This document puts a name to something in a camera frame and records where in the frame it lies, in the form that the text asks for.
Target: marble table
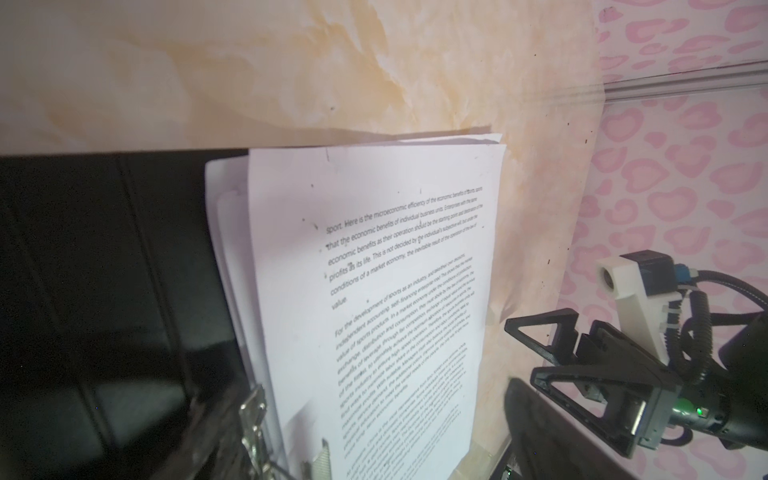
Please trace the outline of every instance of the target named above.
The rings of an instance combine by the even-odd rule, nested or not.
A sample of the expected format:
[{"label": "marble table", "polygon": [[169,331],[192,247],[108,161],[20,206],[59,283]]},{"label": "marble table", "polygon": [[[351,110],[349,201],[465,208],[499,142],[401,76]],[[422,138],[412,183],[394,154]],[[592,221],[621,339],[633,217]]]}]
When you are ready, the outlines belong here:
[{"label": "marble table", "polygon": [[589,0],[75,0],[0,7],[0,154],[349,144],[495,131],[508,153],[472,449],[541,360],[600,122]]}]

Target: pink leopard print wallpaper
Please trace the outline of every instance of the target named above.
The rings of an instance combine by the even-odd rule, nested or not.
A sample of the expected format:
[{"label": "pink leopard print wallpaper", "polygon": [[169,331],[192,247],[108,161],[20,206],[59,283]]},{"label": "pink leopard print wallpaper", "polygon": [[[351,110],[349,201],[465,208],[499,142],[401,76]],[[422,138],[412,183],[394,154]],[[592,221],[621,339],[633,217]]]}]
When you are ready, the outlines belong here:
[{"label": "pink leopard print wallpaper", "polygon": [[594,0],[603,82],[768,60],[766,0]]},{"label": "pink leopard print wallpaper", "polygon": [[[577,310],[582,332],[593,319],[618,327],[594,261],[643,249],[768,292],[768,88],[606,106],[558,308]],[[703,288],[713,311],[757,310],[724,287]],[[738,328],[715,327],[715,351]],[[566,393],[575,397],[573,390]],[[652,480],[768,474],[768,452],[728,452],[701,434],[682,449],[638,449],[631,461],[614,456]]]}]

